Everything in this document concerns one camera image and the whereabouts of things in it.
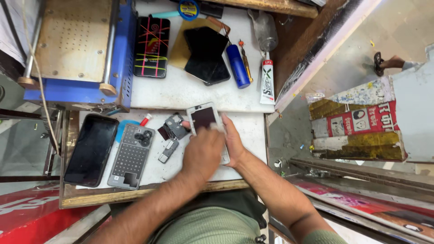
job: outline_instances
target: glue tube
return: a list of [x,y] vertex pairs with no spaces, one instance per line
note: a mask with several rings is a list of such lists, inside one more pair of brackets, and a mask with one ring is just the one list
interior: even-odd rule
[[266,52],[265,60],[262,62],[262,89],[261,104],[275,105],[274,101],[274,79],[273,79],[273,61],[270,60],[270,54]]
[[147,114],[147,115],[146,115],[146,118],[144,118],[144,119],[141,121],[140,126],[145,126],[146,123],[147,123],[151,118],[152,118],[152,115]]

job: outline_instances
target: power cord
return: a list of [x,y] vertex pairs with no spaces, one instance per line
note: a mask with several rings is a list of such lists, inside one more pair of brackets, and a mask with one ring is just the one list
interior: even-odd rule
[[49,131],[50,131],[51,136],[53,137],[54,145],[56,146],[56,153],[57,153],[57,155],[60,155],[60,153],[59,153],[59,144],[57,143],[57,139],[56,139],[56,136],[54,135],[53,127],[51,126],[50,115],[48,114],[47,103],[45,101],[44,86],[42,84],[41,71],[39,69],[39,65],[38,65],[38,62],[37,62],[36,57],[35,57],[35,50],[33,50],[32,44],[30,43],[30,39],[29,39],[29,33],[28,33],[28,30],[27,30],[25,4],[26,4],[26,0],[23,0],[22,11],[23,11],[24,33],[26,34],[26,40],[27,40],[27,44],[29,45],[30,54],[33,57],[33,62],[35,63],[36,70],[38,72],[38,80],[39,80],[39,87],[41,89],[42,104],[43,104],[43,107],[44,107],[44,110],[45,110],[45,115],[47,116],[47,122],[48,122],[48,126],[49,126],[49,129],[50,129]]

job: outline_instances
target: lcd separator machine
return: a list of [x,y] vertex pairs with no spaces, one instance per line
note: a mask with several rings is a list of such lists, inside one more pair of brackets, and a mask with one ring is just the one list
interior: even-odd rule
[[[134,0],[41,1],[32,46],[48,106],[129,112],[137,12]],[[18,83],[41,105],[31,55]]]

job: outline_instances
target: black smartphone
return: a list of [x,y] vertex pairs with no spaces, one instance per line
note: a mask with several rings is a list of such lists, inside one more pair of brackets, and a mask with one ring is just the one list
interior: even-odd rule
[[166,77],[170,20],[140,17],[138,19],[133,73],[136,76]]
[[85,117],[63,181],[97,187],[118,130],[116,119],[89,114]]
[[201,79],[206,86],[230,79],[222,53],[228,39],[217,31],[204,26],[184,31],[191,56],[184,71]]

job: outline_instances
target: floor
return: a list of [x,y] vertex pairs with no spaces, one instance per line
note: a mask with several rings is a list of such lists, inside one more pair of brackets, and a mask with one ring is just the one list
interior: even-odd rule
[[[271,166],[275,168],[273,163],[277,159],[283,161],[282,168],[275,168],[277,172],[290,174],[285,159],[311,157],[309,146],[313,135],[305,94],[325,90],[327,97],[377,79],[372,59],[378,51],[384,59],[398,55],[404,60],[425,62],[425,47],[434,43],[433,9],[432,0],[382,0],[281,112],[282,118],[270,125]],[[400,71],[388,69],[385,75]],[[363,165],[420,172],[412,163],[364,162]]]
[[[14,110],[25,103],[24,89],[3,74],[0,74],[0,86],[5,90],[0,109]],[[42,175],[49,144],[48,138],[41,138],[41,134],[46,132],[42,121],[20,120],[6,128],[5,120],[0,120],[0,124],[0,176]],[[55,156],[53,175],[59,175],[59,159]],[[50,181],[0,183],[0,195],[48,183]]]

